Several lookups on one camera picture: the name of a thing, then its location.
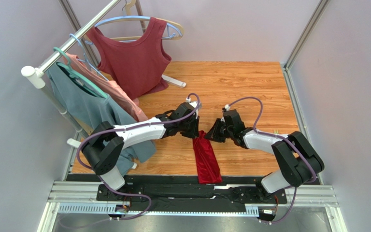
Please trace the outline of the red cloth napkin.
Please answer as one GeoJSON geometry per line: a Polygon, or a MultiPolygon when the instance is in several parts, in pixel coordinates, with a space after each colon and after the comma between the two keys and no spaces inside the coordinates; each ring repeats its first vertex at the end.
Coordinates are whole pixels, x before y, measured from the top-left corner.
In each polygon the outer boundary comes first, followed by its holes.
{"type": "Polygon", "coordinates": [[[198,181],[200,184],[221,183],[220,168],[210,141],[204,136],[206,132],[199,131],[199,136],[193,139],[198,181]]]}

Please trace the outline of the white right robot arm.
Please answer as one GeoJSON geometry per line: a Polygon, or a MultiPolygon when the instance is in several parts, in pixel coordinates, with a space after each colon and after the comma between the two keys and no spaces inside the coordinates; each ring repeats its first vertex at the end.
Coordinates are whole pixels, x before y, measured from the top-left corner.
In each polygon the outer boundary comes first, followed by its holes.
{"type": "Polygon", "coordinates": [[[324,162],[301,132],[273,134],[247,127],[236,110],[224,111],[222,118],[215,121],[204,137],[218,143],[231,139],[239,147],[274,155],[279,170],[264,176],[256,184],[263,194],[313,182],[325,168],[324,162]]]}

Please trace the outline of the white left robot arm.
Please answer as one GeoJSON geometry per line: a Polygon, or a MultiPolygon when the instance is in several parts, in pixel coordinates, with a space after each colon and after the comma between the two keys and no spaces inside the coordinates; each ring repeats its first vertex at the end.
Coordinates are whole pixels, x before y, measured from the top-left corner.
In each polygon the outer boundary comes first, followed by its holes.
{"type": "Polygon", "coordinates": [[[119,190],[125,180],[116,163],[121,152],[133,145],[151,140],[159,140],[176,134],[187,138],[199,136],[199,101],[186,100],[177,109],[159,114],[148,121],[129,125],[100,123],[94,133],[78,147],[91,169],[100,177],[104,185],[119,190]]]}

